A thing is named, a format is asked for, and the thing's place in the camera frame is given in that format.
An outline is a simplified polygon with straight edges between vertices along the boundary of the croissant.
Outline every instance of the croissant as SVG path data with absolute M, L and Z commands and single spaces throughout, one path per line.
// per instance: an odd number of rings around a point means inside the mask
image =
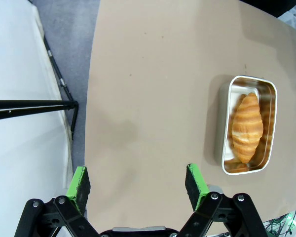
M 263 134 L 259 102 L 254 93 L 249 93 L 236 110 L 231 134 L 235 156 L 242 163 L 248 163 Z

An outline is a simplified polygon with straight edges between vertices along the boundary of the gray carpet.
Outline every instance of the gray carpet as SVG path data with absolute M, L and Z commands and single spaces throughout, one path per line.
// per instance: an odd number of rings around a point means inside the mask
M 85 112 L 90 55 L 100 0 L 34 0 L 56 63 L 79 102 L 73 142 L 73 169 L 84 165 Z M 66 113 L 71 122 L 72 112 Z

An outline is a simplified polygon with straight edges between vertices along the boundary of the metal tray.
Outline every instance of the metal tray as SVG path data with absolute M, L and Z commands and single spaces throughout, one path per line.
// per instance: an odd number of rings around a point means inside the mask
M 263 121 L 263 135 L 256 153 L 248 164 L 239 163 L 232 152 L 232 119 L 242 99 L 249 93 L 255 93 L 259 100 Z M 220 88 L 220 107 L 216 136 L 215 157 L 222 164 L 226 174 L 247 174 L 263 170 L 270 161 L 273 135 L 275 131 L 277 91 L 270 81 L 236 76 L 230 83 Z

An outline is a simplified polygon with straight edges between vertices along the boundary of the screw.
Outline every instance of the screw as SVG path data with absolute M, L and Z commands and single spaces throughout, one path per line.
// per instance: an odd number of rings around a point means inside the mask
M 33 207 L 38 207 L 38 205 L 39 205 L 38 201 L 33 202 Z
M 212 198 L 213 200 L 218 199 L 218 194 L 212 194 L 212 195 L 211 195 L 211 198 Z
M 238 201 L 243 201 L 244 199 L 245 199 L 244 196 L 242 196 L 242 195 L 239 195 L 239 196 L 238 196 Z
M 65 201 L 66 201 L 66 200 L 65 200 L 63 197 L 61 197 L 61 198 L 58 200 L 58 202 L 59 202 L 60 204 L 64 204 Z

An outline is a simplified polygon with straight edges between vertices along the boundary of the brown table surface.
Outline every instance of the brown table surface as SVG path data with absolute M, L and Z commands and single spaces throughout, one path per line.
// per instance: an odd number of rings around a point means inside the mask
M 229 176 L 214 159 L 219 87 L 272 81 L 278 110 L 269 165 Z M 88 219 L 180 230 L 192 214 L 185 166 L 263 221 L 296 209 L 296 30 L 235 0 L 102 0 L 87 100 Z M 209 234 L 225 231 L 214 224 Z

